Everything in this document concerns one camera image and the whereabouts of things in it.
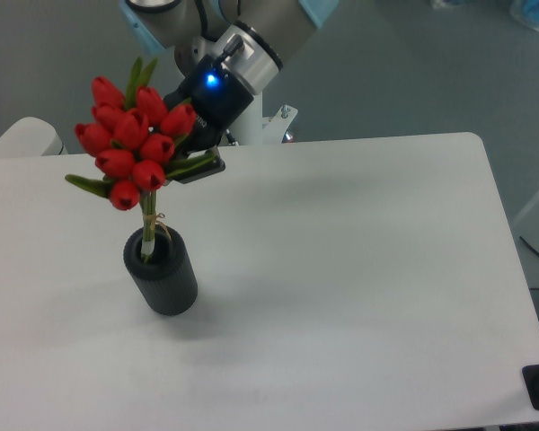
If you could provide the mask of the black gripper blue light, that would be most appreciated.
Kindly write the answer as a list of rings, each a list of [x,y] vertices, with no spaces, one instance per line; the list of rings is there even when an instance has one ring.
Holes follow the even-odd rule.
[[[167,183],[187,184],[225,169],[217,145],[228,127],[253,101],[249,89],[224,67],[224,62],[241,53],[243,48],[243,38],[231,36],[219,54],[207,53],[178,88],[164,97],[170,109],[188,100],[197,114],[189,136],[177,146],[177,155],[165,165]]]

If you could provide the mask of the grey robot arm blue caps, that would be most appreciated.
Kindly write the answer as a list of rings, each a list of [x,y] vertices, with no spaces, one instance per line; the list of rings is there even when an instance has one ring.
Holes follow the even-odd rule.
[[[218,146],[262,142],[261,94],[320,30],[336,1],[122,1],[120,10],[151,54],[168,48],[184,79],[164,98],[192,104],[197,122],[165,167],[188,183],[225,168]]]

